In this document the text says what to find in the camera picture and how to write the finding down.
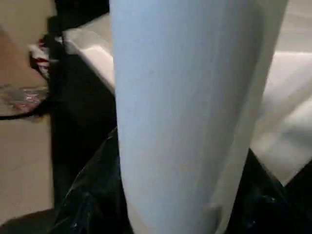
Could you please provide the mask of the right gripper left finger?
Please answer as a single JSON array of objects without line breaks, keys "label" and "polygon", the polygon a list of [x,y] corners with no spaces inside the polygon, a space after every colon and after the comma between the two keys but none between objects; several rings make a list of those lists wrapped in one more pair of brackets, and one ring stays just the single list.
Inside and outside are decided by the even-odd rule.
[{"label": "right gripper left finger", "polygon": [[52,234],[132,234],[114,129],[78,173],[62,202]]}]

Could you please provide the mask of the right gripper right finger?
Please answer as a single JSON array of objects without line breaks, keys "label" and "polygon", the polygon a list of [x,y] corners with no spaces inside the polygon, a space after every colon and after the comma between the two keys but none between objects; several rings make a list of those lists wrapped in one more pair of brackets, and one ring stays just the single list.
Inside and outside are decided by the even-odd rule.
[{"label": "right gripper right finger", "polygon": [[228,234],[310,234],[312,220],[289,197],[286,188],[248,151]]}]

